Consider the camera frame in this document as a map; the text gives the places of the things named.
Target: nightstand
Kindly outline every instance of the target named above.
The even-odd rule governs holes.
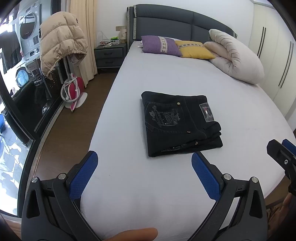
[[[120,68],[127,54],[127,44],[99,45],[94,49],[97,69]]]

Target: purple pillow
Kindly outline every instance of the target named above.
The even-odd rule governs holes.
[[[182,56],[175,40],[160,36],[142,36],[143,52]]]

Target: blue object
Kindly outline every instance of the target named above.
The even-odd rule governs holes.
[[[287,148],[290,152],[293,153],[294,156],[296,156],[296,146],[294,146],[294,144],[292,144],[290,141],[288,141],[287,139],[283,140],[283,142],[281,143],[285,148]]]
[[[191,163],[207,194],[217,202],[221,196],[219,183],[197,153],[193,153]]]
[[[93,152],[70,183],[69,197],[71,201],[80,198],[89,179],[98,165],[98,155]]]
[[[3,114],[0,114],[0,129],[3,127],[3,125],[5,124],[5,119]]]

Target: yellow pillow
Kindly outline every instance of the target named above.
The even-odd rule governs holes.
[[[200,42],[175,40],[175,43],[183,55],[182,58],[215,58],[215,56]]]

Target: wardrobe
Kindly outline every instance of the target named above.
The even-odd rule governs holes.
[[[296,42],[275,9],[254,4],[249,48],[264,68],[260,87],[286,116],[296,98]]]

